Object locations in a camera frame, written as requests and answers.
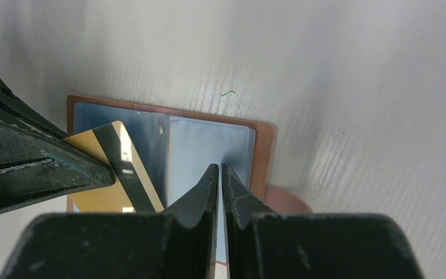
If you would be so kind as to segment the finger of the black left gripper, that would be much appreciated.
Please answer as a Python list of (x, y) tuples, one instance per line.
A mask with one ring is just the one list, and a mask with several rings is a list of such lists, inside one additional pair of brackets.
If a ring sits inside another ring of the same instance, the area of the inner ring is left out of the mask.
[(107, 163), (0, 109), (0, 214), (114, 182)]
[(67, 134), (63, 130), (55, 126), (18, 98), (1, 79), (0, 109), (48, 134), (54, 135), (60, 139), (67, 137)]

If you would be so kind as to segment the gold credit card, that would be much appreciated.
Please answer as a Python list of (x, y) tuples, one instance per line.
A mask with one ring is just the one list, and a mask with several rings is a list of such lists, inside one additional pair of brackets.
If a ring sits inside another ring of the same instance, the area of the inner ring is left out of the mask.
[(71, 209), (79, 213), (162, 212), (164, 205), (155, 190), (134, 143), (121, 121), (114, 121), (65, 141), (107, 163), (114, 184), (69, 195)]

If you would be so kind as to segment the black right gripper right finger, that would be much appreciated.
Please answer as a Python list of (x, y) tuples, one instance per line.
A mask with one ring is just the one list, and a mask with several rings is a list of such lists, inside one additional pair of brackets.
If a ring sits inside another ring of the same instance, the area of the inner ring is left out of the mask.
[(422, 278), (409, 242), (382, 214), (280, 214), (221, 169), (230, 278)]

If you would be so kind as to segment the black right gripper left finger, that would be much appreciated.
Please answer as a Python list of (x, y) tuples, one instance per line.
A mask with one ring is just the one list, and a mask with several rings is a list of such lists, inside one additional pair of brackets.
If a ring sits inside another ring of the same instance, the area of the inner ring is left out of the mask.
[(160, 213), (51, 213), (23, 231), (1, 278), (214, 278), (218, 177)]

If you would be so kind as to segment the tan leather card holder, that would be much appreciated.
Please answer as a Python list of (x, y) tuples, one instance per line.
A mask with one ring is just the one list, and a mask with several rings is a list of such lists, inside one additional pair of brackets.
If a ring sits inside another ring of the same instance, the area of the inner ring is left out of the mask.
[(266, 185), (274, 137), (270, 124), (73, 95), (67, 106), (67, 129), (74, 138), (114, 121), (125, 125), (164, 207), (188, 192), (208, 165), (227, 163), (271, 208), (310, 212), (300, 198)]

